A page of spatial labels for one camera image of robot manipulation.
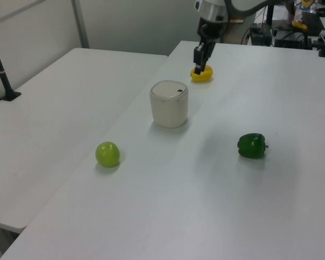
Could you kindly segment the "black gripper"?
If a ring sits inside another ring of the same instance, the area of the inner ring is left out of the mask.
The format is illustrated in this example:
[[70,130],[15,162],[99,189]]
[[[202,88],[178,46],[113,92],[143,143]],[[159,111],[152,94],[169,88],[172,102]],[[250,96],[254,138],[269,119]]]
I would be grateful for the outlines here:
[[211,57],[216,43],[224,42],[224,35],[228,30],[228,22],[211,22],[199,20],[197,34],[200,36],[200,44],[194,48],[193,62],[195,63],[194,73],[200,74],[205,70],[208,59]]

